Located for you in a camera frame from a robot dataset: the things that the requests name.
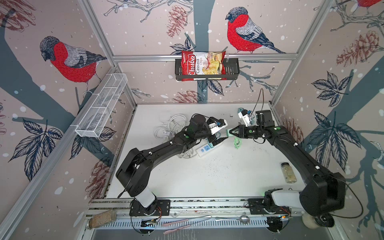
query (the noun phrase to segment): red bird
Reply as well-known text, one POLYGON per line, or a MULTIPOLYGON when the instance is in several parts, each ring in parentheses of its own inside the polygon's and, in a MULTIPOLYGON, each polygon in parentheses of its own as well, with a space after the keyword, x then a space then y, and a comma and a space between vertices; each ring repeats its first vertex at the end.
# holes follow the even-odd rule
MULTIPOLYGON (((344 3, 346 3, 346 2, 349 2, 349 1, 351 1, 351 0, 345 0, 345 1, 341 2, 341 3, 339 3, 339 5, 344 4, 344 3)), ((367 8, 367 14, 366 14, 366 15, 371 14, 371 13, 369 12, 368 8, 369 8, 370 6, 372 6, 372 5, 376 4, 376 3, 378 3, 379 1, 381 1, 381 0, 357 0, 357 2, 358 2, 358 7, 366 7, 366 8, 367 8)))
POLYGON ((266 38, 263 30, 254 24, 248 16, 248 11, 243 7, 231 9, 225 18, 228 20, 228 41, 239 51, 250 51, 255 49, 269 48, 278 53, 284 53, 275 48, 273 43, 266 38))
POLYGON ((87 84, 87 90, 83 92, 83 96, 85 93, 92 93, 88 91, 88 81, 96 75, 98 64, 107 59, 99 54, 88 52, 84 48, 62 43, 52 36, 42 40, 40 51, 44 61, 49 59, 68 80, 87 84))

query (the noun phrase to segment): chip bag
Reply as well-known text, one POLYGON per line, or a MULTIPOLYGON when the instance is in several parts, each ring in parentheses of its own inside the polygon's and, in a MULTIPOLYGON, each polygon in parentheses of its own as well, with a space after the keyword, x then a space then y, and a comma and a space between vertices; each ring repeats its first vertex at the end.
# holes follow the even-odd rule
MULTIPOLYGON (((223 59, 225 51, 214 52, 191 52, 182 51, 181 67, 182 75, 214 75, 225 74, 223 59)), ((215 80, 226 80, 226 78, 209 78, 215 80)), ((184 78, 182 81, 205 80, 205 78, 184 78)))

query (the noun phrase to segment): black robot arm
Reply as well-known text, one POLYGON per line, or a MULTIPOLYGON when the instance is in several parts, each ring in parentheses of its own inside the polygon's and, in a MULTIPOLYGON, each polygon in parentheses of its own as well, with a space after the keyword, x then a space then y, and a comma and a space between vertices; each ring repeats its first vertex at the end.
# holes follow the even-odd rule
POLYGON ((130 150, 118 170, 116 177, 131 197, 141 203, 148 213, 156 207, 156 197, 152 192, 144 191, 148 185, 151 170, 157 165, 177 154, 184 153, 195 146, 197 140, 208 138, 214 146, 227 137, 216 138, 215 133, 227 126, 224 119, 206 117, 194 114, 188 126, 184 127, 175 136, 154 148, 139 151, 130 150))
POLYGON ((284 126, 275 126, 270 110, 255 112, 258 126, 239 125, 230 133, 240 138, 266 139, 280 150, 295 166, 306 187, 300 193, 303 208, 312 216, 342 209, 345 200, 345 181, 340 173, 332 173, 318 164, 284 126))

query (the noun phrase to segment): white table surface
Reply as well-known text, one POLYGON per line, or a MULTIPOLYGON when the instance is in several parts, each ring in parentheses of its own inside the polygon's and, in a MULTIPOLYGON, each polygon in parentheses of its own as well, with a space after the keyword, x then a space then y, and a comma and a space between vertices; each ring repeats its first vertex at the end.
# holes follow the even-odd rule
MULTIPOLYGON (((117 168, 132 148, 139 151, 160 145, 161 139, 153 136, 156 126, 175 114, 183 114, 189 120, 194 113, 226 119, 228 128, 238 125, 238 108, 252 110, 254 104, 154 104, 137 107, 131 128, 127 135, 117 168)), ((257 104, 255 111, 261 110, 257 104)), ((223 141, 221 146, 203 158, 180 159, 173 156, 151 172, 148 186, 157 197, 245 197, 263 196, 266 190, 283 188, 303 190, 305 185, 299 172, 297 182, 285 183, 281 163, 289 160, 268 141, 257 144, 252 139, 242 139, 242 145, 235 149, 234 137, 223 141)), ((124 190, 113 173, 107 198, 116 198, 124 190)), ((125 192, 121 198, 130 197, 125 192)))

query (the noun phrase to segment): power strip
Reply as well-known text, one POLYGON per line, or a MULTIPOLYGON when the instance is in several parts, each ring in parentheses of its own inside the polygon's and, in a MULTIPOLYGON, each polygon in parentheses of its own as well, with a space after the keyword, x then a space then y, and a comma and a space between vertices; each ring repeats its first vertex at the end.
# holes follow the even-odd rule
POLYGON ((196 152, 199 156, 199 158, 202 158, 203 156, 207 155, 208 153, 212 152, 214 149, 218 148, 222 144, 219 143, 218 145, 211 147, 209 143, 205 144, 204 146, 196 149, 196 152))

